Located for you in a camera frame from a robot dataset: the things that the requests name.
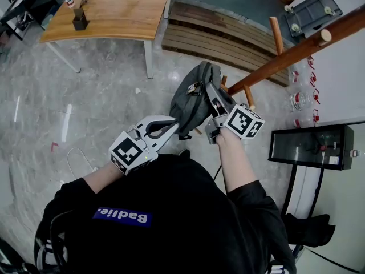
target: black cable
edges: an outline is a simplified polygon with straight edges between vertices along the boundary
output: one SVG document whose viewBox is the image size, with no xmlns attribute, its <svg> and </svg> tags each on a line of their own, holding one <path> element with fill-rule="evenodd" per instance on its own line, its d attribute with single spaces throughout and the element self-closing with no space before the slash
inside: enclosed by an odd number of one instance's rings
<svg viewBox="0 0 365 274">
<path fill-rule="evenodd" d="M 216 173 L 216 175 L 214 176 L 213 180 L 216 180 L 216 177 L 217 177 L 217 175 L 218 175 L 219 171 L 221 170 L 221 168 L 222 168 L 222 164 L 219 166 L 219 169 L 217 170 L 217 173 Z"/>
</svg>

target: gray bag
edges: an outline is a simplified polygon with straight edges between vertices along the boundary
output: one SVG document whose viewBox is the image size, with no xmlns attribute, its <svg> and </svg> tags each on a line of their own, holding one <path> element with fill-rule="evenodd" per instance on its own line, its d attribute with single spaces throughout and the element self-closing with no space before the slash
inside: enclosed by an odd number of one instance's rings
<svg viewBox="0 0 365 274">
<path fill-rule="evenodd" d="M 172 98 L 170 116 L 179 121 L 176 134 L 180 140 L 190 139 L 189 132 L 211 114 L 211 103 L 205 92 L 208 82 L 212 82 L 217 89 L 220 88 L 221 67 L 202 61 L 184 78 Z"/>
</svg>

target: wooden table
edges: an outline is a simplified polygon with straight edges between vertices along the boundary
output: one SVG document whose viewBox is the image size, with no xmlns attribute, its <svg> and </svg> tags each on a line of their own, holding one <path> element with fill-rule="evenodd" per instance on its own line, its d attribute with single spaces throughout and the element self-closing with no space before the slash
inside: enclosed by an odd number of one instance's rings
<svg viewBox="0 0 365 274">
<path fill-rule="evenodd" d="M 75 7 L 81 0 L 75 0 Z M 170 0 L 88 0 L 83 6 L 89 22 L 85 30 L 76 31 L 72 20 L 74 12 L 63 3 L 40 38 L 75 72 L 80 67 L 56 43 L 65 39 L 123 38 L 144 41 L 147 77 L 153 77 L 152 41 L 164 11 L 167 18 Z"/>
</svg>

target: cable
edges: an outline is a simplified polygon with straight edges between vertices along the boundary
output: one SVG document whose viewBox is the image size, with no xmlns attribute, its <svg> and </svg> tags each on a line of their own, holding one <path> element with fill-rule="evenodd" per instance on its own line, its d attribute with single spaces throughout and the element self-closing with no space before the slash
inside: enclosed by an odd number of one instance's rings
<svg viewBox="0 0 365 274">
<path fill-rule="evenodd" d="M 219 171 L 221 170 L 221 168 L 222 168 L 222 164 L 219 166 L 219 169 L 217 170 L 217 173 L 216 173 L 216 175 L 214 176 L 213 180 L 216 180 L 216 177 L 217 177 L 217 175 L 218 175 Z"/>
<path fill-rule="evenodd" d="M 85 154 L 82 152 L 82 150 L 81 150 L 79 147 L 73 147 L 73 148 L 71 148 L 71 149 L 70 149 L 70 151 L 68 152 L 68 154 L 67 154 L 67 156 L 66 156 L 66 161 L 67 161 L 68 167 L 69 167 L 69 169 L 70 169 L 70 171 L 71 171 L 72 175 L 74 176 L 74 178 L 76 178 L 76 176 L 74 175 L 74 172 L 72 171 L 72 169 L 71 169 L 71 167 L 70 167 L 70 164 L 69 164 L 69 162 L 68 162 L 68 156 L 69 156 L 70 152 L 71 152 L 72 150 L 74 150 L 74 149 L 77 149 L 77 150 L 79 150 L 79 151 L 81 152 L 81 154 L 84 156 L 85 160 L 86 160 L 86 161 L 87 161 L 87 163 L 89 164 L 89 166 L 90 166 L 90 168 L 91 168 L 91 171 L 93 171 L 94 169 L 92 168 L 92 166 L 91 166 L 90 162 L 87 160 L 87 158 L 86 158 Z"/>
</svg>

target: black cabinet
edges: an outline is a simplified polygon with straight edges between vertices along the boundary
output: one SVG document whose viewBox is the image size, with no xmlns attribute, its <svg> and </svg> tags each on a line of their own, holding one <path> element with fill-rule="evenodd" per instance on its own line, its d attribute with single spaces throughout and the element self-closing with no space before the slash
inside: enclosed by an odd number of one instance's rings
<svg viewBox="0 0 365 274">
<path fill-rule="evenodd" d="M 330 170 L 351 168 L 354 132 L 348 125 L 330 125 L 271 133 L 269 160 Z"/>
</svg>

